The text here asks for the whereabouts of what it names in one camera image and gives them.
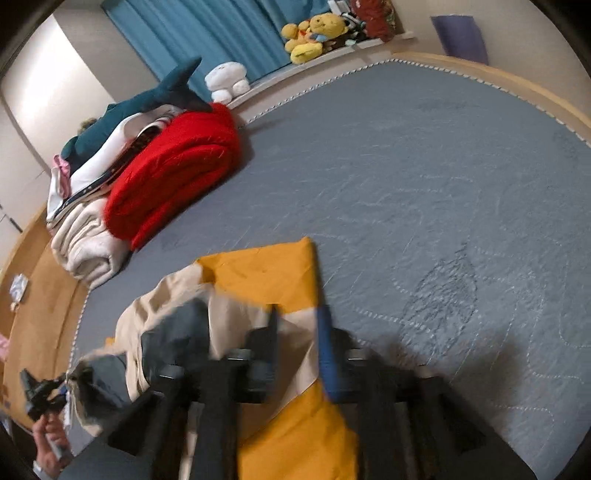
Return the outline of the person's left hand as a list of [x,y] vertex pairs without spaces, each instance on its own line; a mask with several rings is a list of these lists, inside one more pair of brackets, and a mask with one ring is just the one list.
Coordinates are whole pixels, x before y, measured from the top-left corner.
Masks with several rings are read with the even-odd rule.
[[62,466],[51,445],[69,449],[70,443],[60,416],[55,412],[42,415],[33,425],[33,439],[37,453],[34,465],[51,479],[57,479]]

